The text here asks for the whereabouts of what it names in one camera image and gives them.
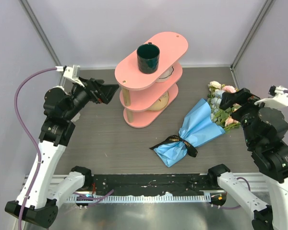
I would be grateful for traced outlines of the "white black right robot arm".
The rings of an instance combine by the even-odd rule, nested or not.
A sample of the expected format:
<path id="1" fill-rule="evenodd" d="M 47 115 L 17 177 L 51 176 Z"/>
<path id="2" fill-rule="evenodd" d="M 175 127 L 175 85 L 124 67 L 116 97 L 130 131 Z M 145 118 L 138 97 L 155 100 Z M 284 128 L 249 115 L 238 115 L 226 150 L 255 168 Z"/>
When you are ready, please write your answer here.
<path id="1" fill-rule="evenodd" d="M 222 95 L 220 109 L 238 104 L 232 118 L 241 123 L 246 146 L 265 179 L 270 204 L 256 197 L 234 177 L 230 169 L 217 165 L 208 170 L 207 183 L 222 188 L 249 214 L 255 230 L 288 230 L 288 131 L 281 108 L 288 106 L 288 89 L 272 86 L 269 97 L 260 99 L 248 89 Z"/>

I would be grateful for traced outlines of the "blue wrapping paper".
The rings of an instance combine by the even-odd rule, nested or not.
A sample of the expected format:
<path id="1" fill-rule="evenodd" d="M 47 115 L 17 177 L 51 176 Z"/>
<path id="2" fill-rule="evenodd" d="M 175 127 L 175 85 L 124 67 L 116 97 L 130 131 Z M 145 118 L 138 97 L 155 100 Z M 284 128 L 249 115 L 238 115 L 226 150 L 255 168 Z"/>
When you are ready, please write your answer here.
<path id="1" fill-rule="evenodd" d="M 223 134 L 225 130 L 211 120 L 211 108 L 208 102 L 200 99 L 185 116 L 177 136 L 197 148 Z M 182 142 L 161 145 L 153 151 L 167 167 L 173 166 L 188 155 Z"/>

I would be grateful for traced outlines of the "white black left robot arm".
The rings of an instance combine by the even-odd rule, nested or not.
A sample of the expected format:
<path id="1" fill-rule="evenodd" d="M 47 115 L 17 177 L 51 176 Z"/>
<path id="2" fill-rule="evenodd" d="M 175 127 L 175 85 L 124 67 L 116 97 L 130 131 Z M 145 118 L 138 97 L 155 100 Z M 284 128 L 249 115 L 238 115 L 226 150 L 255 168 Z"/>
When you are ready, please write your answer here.
<path id="1" fill-rule="evenodd" d="M 89 103 L 108 104 L 118 84 L 105 84 L 103 80 L 80 79 L 70 93 L 61 86 L 48 90 L 44 96 L 46 119 L 41 127 L 37 155 L 27 181 L 14 201 L 7 202 L 5 211 L 19 222 L 48 229 L 55 221 L 61 205 L 78 189 L 88 191 L 93 184 L 90 169 L 75 166 L 57 186 L 50 188 L 54 171 L 66 150 L 75 129 L 74 120 Z"/>

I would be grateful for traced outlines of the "black ribbon gold lettering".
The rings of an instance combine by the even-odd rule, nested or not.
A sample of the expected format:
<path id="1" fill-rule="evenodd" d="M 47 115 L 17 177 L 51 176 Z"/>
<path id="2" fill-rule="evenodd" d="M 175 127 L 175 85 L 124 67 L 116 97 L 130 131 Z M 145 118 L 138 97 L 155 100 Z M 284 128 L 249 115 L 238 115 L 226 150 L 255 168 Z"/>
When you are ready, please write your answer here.
<path id="1" fill-rule="evenodd" d="M 150 147 L 151 150 L 154 150 L 155 148 L 158 148 L 161 145 L 165 145 L 165 144 L 170 144 L 170 143 L 176 143 L 176 142 L 182 142 L 185 145 L 185 148 L 187 150 L 187 154 L 193 158 L 195 158 L 197 156 L 197 149 L 190 144 L 189 142 L 187 142 L 186 140 L 182 139 L 180 136 L 177 135 L 171 135 L 168 138 L 166 138 L 164 141 Z"/>

